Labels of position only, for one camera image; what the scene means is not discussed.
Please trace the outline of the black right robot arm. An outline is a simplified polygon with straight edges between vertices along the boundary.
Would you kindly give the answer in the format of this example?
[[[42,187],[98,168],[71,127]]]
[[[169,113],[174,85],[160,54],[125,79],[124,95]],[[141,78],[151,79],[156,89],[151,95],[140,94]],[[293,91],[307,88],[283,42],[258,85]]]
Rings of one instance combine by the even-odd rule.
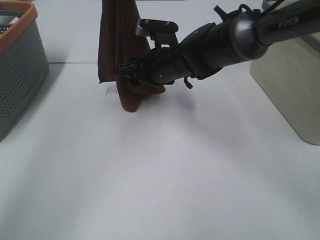
[[[284,7],[276,1],[264,11],[246,4],[229,13],[218,6],[214,11],[221,23],[205,24],[182,41],[177,40],[175,22],[139,19],[136,35],[150,37],[155,47],[143,58],[120,64],[117,75],[153,87],[178,79],[204,80],[226,66],[261,58],[274,43],[320,30],[317,0],[298,0]]]

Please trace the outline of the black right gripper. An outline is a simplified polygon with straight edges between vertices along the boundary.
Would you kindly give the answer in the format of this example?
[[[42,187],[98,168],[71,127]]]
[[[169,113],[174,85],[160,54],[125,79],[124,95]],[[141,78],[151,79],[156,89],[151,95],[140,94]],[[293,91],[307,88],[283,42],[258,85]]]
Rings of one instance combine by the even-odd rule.
[[[118,65],[116,74],[154,87],[171,85],[185,77],[185,63],[177,48],[164,47]]]

